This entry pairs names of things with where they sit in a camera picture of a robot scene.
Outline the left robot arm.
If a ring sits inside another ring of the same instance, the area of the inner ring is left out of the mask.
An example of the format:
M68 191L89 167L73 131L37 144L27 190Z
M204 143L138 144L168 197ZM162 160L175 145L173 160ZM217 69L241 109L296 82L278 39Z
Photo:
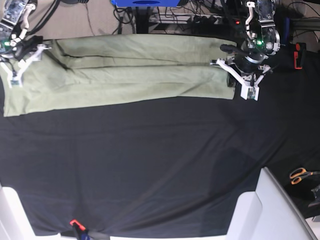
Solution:
M273 0L236 0L231 12L227 2L221 6L232 27L239 31L243 43L240 46L222 44L220 50L228 54L226 59L211 62L228 73L227 85L240 85L240 96L245 100L258 100L259 84L273 72L273 67L264 64L281 47L280 34L276 29Z

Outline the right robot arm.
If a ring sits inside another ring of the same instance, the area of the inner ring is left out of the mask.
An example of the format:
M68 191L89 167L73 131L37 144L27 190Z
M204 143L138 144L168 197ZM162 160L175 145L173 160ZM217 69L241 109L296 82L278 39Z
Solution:
M42 36L27 37L37 5L36 0L5 0L0 6L0 67L10 88L22 87L25 71L51 48Z

